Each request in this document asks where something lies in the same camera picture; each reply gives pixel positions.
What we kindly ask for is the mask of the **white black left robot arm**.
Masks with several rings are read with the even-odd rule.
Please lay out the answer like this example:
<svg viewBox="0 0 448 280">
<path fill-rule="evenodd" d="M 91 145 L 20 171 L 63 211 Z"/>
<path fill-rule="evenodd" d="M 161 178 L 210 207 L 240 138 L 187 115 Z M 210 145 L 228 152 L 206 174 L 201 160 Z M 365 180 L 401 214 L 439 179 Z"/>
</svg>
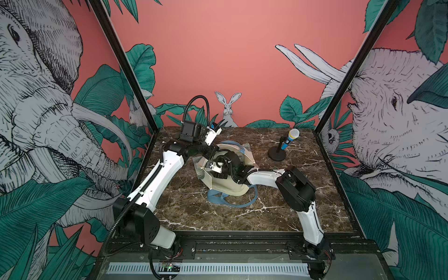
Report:
<svg viewBox="0 0 448 280">
<path fill-rule="evenodd" d="M 185 121 L 178 137 L 161 145 L 159 160 L 149 175 L 126 198 L 115 201 L 115 223 L 103 246 L 107 246 L 113 233 L 120 228 L 135 234 L 137 243 L 171 248 L 176 234 L 161 226 L 155 217 L 157 203 L 172 178 L 190 157 L 202 155 L 206 159 L 212 158 L 219 149 L 213 141 L 221 132 L 222 128 L 215 122 L 202 126 Z"/>
</svg>

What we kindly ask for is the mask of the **cream canvas tote bag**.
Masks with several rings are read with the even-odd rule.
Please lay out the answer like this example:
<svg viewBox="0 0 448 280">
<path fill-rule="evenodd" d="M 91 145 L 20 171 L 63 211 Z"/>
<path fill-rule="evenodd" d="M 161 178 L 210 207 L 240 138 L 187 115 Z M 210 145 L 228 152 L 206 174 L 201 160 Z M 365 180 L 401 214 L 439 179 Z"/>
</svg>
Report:
<svg viewBox="0 0 448 280">
<path fill-rule="evenodd" d="M 238 157 L 237 163 L 240 167 L 256 165 L 248 143 L 242 145 L 238 142 L 227 140 L 220 142 L 218 147 L 219 151 L 213 156 L 213 159 L 233 152 Z M 218 168 L 214 167 L 213 164 L 215 162 L 213 159 L 207 160 L 203 156 L 197 156 L 192 159 L 198 179 L 208 187 L 207 200 L 212 204 L 226 205 L 232 208 L 245 208 L 254 204 L 259 196 L 256 185 L 236 183 L 231 176 L 229 168 L 224 165 Z M 248 203 L 231 204 L 226 201 L 228 196 L 241 197 L 249 190 L 254 190 L 254 198 Z"/>
</svg>

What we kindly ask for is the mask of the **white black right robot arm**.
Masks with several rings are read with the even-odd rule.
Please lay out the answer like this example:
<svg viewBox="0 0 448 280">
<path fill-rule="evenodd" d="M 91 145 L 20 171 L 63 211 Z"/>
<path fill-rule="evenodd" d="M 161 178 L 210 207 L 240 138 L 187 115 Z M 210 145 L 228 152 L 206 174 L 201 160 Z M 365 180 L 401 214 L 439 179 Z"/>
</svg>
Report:
<svg viewBox="0 0 448 280">
<path fill-rule="evenodd" d="M 218 155 L 206 166 L 211 168 L 213 177 L 218 179 L 231 179 L 238 185 L 262 185 L 279 190 L 285 202 L 299 217 L 303 230 L 301 252 L 310 259 L 332 259 L 333 251 L 317 215 L 316 188 L 296 167 L 260 169 L 243 164 L 234 152 Z"/>
</svg>

